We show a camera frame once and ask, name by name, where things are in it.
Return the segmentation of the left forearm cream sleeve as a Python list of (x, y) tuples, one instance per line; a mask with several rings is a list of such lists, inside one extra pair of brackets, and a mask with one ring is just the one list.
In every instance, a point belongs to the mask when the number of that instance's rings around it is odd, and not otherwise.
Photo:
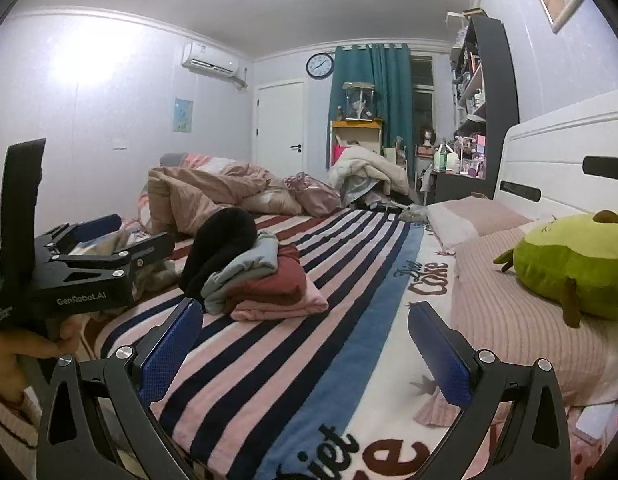
[(0, 445), (26, 479), (36, 478), (36, 448), (42, 416), (40, 402), (31, 387), (21, 404), (0, 398)]

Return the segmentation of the left hand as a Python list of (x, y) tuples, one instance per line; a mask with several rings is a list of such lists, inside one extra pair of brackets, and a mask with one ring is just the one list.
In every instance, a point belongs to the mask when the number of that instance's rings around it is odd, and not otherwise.
[(0, 397), (7, 403), (21, 404), (29, 381), (18, 364), (21, 356), (33, 359), (57, 359), (74, 353), (80, 344), (80, 333), (86, 314), (66, 318), (59, 329), (59, 340), (51, 341), (40, 335), (15, 330), (0, 333)]

